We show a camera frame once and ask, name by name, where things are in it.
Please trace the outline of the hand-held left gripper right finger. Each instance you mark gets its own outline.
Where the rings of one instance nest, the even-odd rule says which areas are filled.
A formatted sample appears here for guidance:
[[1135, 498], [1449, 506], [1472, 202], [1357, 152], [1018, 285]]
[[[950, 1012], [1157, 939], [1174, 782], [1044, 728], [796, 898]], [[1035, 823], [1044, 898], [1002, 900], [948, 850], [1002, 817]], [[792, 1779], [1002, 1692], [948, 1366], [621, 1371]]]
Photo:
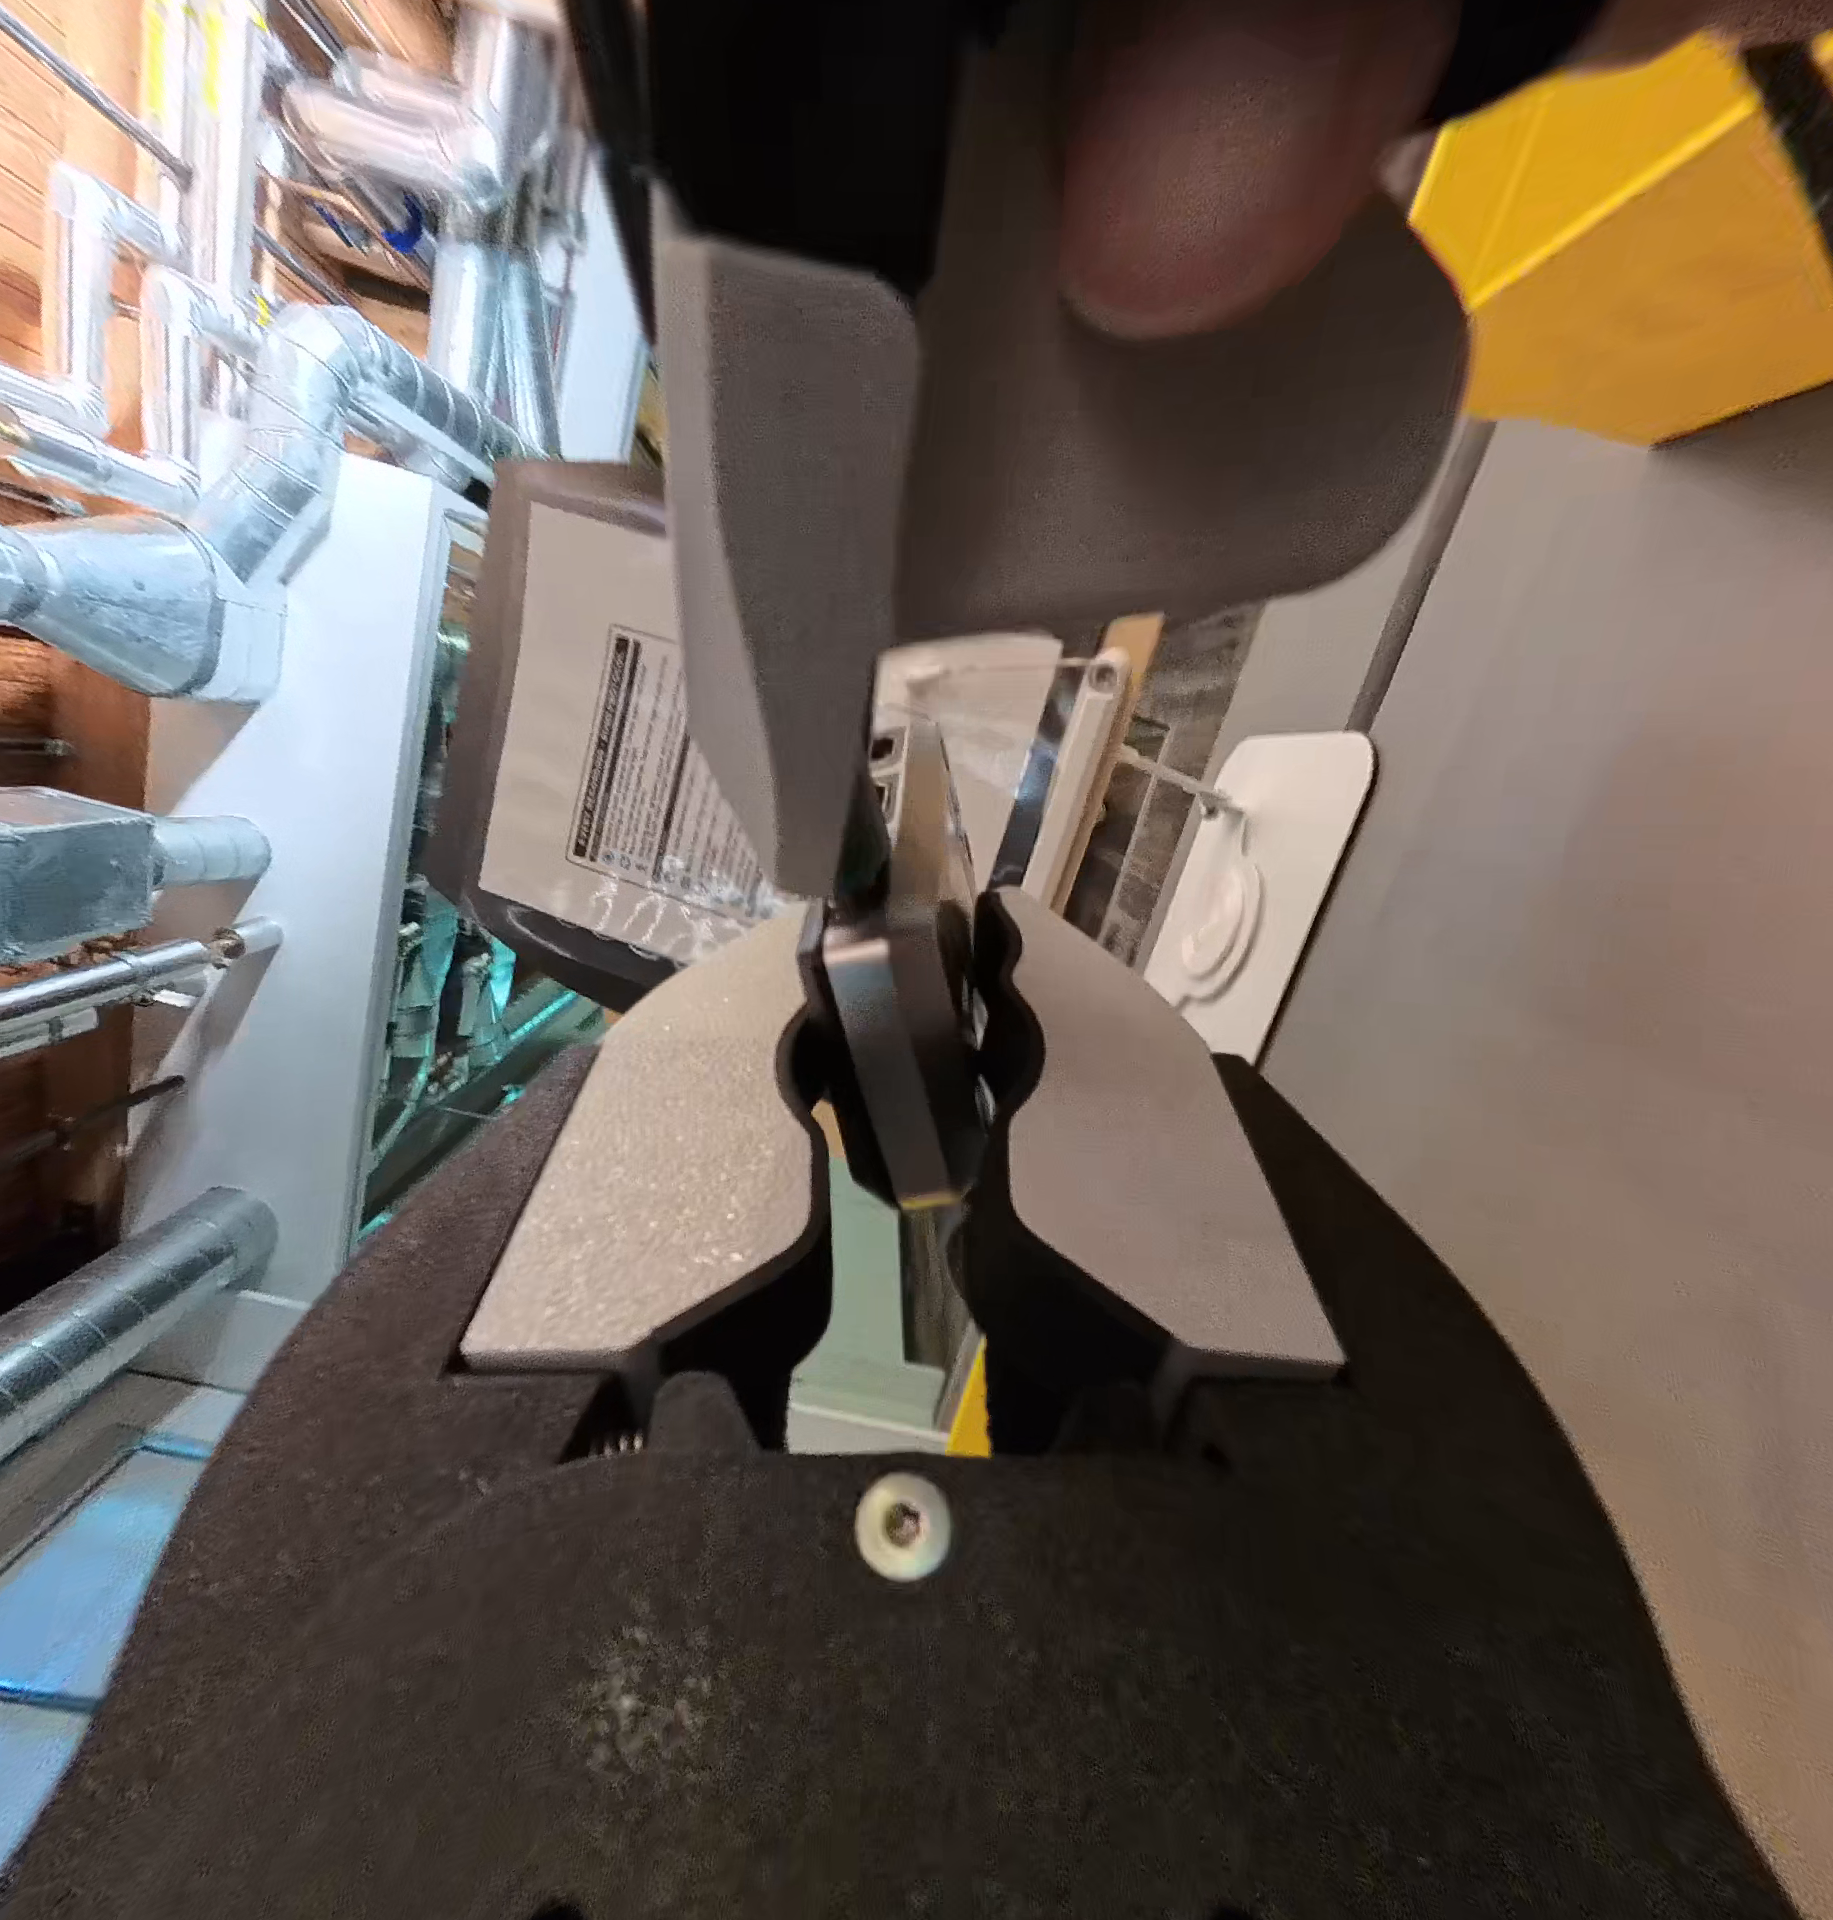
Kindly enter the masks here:
[[984, 1164], [954, 1239], [994, 1455], [1206, 1385], [1333, 1385], [1345, 1350], [1215, 1059], [1088, 935], [1008, 887], [976, 915]]

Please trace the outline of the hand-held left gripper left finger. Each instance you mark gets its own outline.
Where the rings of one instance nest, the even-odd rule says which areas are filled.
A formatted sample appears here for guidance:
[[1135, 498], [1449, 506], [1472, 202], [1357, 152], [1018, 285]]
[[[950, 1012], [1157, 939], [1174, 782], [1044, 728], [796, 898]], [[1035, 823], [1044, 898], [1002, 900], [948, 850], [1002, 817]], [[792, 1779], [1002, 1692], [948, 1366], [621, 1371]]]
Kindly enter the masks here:
[[835, 1297], [801, 940], [774, 915], [609, 1028], [460, 1338], [467, 1373], [605, 1376], [639, 1420], [708, 1373], [785, 1448]]

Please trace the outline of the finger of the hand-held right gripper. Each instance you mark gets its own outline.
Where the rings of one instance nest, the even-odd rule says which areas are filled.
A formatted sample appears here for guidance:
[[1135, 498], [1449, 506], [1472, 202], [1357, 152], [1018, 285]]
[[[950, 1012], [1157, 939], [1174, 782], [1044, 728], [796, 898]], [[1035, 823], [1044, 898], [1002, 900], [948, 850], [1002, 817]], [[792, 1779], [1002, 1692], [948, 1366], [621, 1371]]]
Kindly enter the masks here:
[[788, 896], [875, 882], [857, 827], [920, 345], [865, 270], [693, 226], [652, 204], [666, 524], [689, 730]]
[[1017, 3], [957, 104], [899, 527], [903, 640], [1192, 621], [1325, 586], [1427, 493], [1469, 327], [1373, 191], [1335, 248], [1218, 331], [1126, 342], [1058, 285], [1071, 3]]

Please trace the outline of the black hdmi port adapter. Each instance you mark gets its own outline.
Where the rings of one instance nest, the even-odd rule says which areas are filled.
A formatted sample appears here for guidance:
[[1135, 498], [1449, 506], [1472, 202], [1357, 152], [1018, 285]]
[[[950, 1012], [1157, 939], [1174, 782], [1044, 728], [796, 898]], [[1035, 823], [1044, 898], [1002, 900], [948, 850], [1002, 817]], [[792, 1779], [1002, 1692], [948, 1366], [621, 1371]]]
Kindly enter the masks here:
[[880, 725], [854, 807], [875, 876], [818, 900], [800, 972], [823, 1089], [857, 1184], [903, 1212], [967, 1199], [984, 1154], [974, 911], [978, 887], [938, 722]]

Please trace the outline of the person's right hand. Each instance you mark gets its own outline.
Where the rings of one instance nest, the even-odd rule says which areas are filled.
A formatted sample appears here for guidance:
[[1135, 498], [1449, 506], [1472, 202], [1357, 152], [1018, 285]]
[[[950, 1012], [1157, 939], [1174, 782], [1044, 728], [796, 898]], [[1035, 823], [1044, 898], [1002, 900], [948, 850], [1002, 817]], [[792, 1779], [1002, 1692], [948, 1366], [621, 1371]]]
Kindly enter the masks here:
[[1437, 3], [1086, 3], [1063, 120], [1065, 299], [1124, 340], [1265, 303], [1374, 193], [1452, 37]]

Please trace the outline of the grey box with label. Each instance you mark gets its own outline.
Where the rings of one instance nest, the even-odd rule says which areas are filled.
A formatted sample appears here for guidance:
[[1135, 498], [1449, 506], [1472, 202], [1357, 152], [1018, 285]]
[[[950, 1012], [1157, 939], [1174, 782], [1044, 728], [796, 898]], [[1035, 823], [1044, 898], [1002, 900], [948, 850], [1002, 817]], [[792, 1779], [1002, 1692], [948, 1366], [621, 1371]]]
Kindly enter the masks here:
[[496, 470], [424, 865], [524, 967], [614, 1013], [783, 909], [689, 733], [657, 480]]

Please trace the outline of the clear acrylic stand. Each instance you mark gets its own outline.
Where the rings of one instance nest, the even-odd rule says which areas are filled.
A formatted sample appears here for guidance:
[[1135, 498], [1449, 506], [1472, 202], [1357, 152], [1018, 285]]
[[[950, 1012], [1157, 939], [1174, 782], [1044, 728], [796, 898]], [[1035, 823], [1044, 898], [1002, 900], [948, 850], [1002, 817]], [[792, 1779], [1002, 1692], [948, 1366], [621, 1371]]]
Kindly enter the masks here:
[[960, 862], [978, 887], [1017, 887], [1065, 915], [1102, 818], [1138, 666], [1053, 637], [1003, 633], [887, 651], [878, 671], [871, 780], [900, 830], [920, 752], [948, 771]]

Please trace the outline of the white mounting plate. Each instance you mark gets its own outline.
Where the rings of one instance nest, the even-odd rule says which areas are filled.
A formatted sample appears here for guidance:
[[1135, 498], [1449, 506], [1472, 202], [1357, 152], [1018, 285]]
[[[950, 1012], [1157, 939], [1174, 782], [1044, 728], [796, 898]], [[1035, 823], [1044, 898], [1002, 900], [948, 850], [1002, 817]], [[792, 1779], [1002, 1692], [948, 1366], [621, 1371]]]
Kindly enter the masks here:
[[1374, 780], [1367, 733], [1265, 733], [1192, 787], [1141, 971], [1209, 1052], [1263, 1062]]

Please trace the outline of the yellow plastic bin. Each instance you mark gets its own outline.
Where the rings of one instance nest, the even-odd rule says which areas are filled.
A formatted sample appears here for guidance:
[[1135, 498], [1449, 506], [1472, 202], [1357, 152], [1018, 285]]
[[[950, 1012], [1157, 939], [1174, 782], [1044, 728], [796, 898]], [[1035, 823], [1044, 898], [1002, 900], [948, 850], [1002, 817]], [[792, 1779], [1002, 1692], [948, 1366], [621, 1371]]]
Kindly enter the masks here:
[[1829, 385], [1833, 32], [1534, 83], [1439, 132], [1408, 218], [1476, 416], [1656, 445]]

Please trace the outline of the thin chrome pipe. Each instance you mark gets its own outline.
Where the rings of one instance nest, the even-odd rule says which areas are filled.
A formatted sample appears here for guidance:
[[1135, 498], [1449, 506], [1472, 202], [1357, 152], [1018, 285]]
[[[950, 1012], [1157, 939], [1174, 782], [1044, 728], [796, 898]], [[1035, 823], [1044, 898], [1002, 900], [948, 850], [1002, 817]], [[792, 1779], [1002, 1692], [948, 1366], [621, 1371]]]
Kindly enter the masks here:
[[0, 1034], [29, 1022], [60, 1019], [101, 1004], [149, 1000], [158, 989], [229, 971], [283, 947], [275, 916], [250, 916], [205, 939], [126, 947], [86, 967], [48, 972], [0, 987]]

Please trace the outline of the round spiral metal duct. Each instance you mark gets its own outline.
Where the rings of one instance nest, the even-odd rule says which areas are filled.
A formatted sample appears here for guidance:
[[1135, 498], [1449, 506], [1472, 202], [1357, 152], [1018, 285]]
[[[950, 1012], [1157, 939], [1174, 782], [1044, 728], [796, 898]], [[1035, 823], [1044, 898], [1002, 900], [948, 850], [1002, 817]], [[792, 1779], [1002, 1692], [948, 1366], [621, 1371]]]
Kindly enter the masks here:
[[259, 1278], [276, 1243], [271, 1205], [239, 1187], [208, 1187], [0, 1315], [0, 1465], [192, 1311]]

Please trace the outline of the silver branching duct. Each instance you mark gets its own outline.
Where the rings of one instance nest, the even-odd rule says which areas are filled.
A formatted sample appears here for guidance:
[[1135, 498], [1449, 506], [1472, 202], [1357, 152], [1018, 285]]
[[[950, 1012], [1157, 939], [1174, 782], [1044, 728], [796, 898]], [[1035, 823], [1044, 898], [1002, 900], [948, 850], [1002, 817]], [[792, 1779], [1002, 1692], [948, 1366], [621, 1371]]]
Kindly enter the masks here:
[[540, 442], [346, 303], [291, 303], [264, 333], [231, 462], [185, 518], [0, 524], [0, 625], [154, 699], [254, 707], [276, 689], [286, 592], [328, 535], [352, 427], [492, 482]]

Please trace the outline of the silver boxed duct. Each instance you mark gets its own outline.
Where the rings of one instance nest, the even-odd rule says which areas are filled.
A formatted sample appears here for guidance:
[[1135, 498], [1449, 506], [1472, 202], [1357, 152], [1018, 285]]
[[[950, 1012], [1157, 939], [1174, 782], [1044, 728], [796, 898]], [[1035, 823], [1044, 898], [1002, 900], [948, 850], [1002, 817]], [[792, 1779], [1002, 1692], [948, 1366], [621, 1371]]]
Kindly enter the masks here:
[[256, 882], [272, 858], [240, 817], [160, 817], [52, 787], [0, 787], [0, 969], [142, 930], [156, 896]]

